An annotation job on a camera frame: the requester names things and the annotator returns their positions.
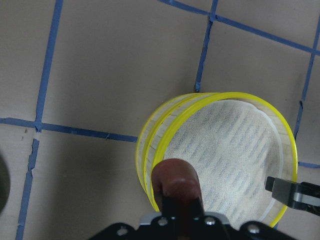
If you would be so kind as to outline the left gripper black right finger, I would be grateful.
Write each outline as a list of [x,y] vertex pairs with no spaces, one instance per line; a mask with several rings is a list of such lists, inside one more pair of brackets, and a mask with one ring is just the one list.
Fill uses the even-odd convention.
[[189,240],[196,240],[203,235],[204,208],[200,197],[190,202],[187,208],[186,234]]

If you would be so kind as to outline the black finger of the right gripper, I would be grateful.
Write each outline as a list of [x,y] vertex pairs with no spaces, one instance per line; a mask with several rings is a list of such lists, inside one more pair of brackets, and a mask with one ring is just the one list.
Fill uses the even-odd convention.
[[309,182],[293,181],[268,176],[265,189],[283,205],[311,214],[320,213],[320,186]]

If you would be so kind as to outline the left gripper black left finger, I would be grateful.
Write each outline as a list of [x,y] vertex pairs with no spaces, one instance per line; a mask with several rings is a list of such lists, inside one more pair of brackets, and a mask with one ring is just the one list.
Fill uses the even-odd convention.
[[153,240],[176,240],[179,233],[176,202],[163,193],[160,196],[161,213],[151,221],[151,236]]

